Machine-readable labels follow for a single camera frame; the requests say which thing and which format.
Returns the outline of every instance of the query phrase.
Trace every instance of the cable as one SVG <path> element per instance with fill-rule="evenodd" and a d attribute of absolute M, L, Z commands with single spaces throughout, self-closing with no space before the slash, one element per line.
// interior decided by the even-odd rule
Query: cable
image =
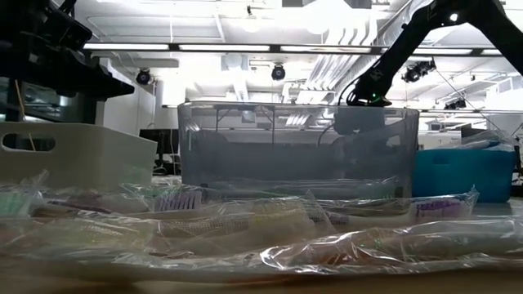
<path fill-rule="evenodd" d="M 316 147 L 320 147 L 321 144 L 321 138 L 329 131 L 332 127 L 334 127 L 334 124 L 331 124 L 330 126 L 326 127 L 320 134 L 320 137 L 318 138 L 318 143 L 316 144 Z"/>
<path fill-rule="evenodd" d="M 18 96 L 18 103 L 20 104 L 20 112 L 22 113 L 22 120 L 25 122 L 25 107 L 24 101 L 22 101 L 22 95 L 20 94 L 20 86 L 18 86 L 18 80 L 15 80 L 15 87 L 16 96 Z M 34 146 L 33 137 L 31 136 L 31 133 L 29 133 L 29 142 L 31 142 L 31 147 L 33 148 L 33 151 L 36 151 L 36 147 Z"/>
<path fill-rule="evenodd" d="M 495 128 L 497 128 L 499 131 L 502 131 L 501 128 L 499 128 L 498 126 L 496 126 L 495 123 L 493 123 L 486 115 L 484 115 L 479 109 L 477 109 L 476 107 L 474 107 L 474 105 L 472 105 L 472 103 L 470 103 L 467 98 L 465 98 L 465 96 L 463 96 L 450 82 L 449 80 L 443 75 L 440 73 L 440 71 L 438 69 L 435 69 L 435 71 L 440 75 L 441 78 L 443 78 L 443 80 L 449 85 L 449 87 L 452 88 L 452 90 L 454 90 L 456 92 L 456 94 L 458 94 L 458 96 L 463 99 L 465 102 L 467 102 L 467 104 L 469 104 L 477 113 L 479 113 L 487 122 L 491 123 Z"/>

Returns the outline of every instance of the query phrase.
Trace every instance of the clear plastic bin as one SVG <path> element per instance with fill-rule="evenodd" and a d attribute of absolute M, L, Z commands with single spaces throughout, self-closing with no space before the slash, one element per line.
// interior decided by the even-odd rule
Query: clear plastic bin
<path fill-rule="evenodd" d="M 214 189 L 255 182 L 264 190 L 282 181 L 310 188 L 312 180 L 327 187 L 318 198 L 366 198 L 369 190 L 355 183 L 393 183 L 383 197 L 410 197 L 418 117 L 413 109 L 185 103 L 178 106 L 182 181 Z"/>

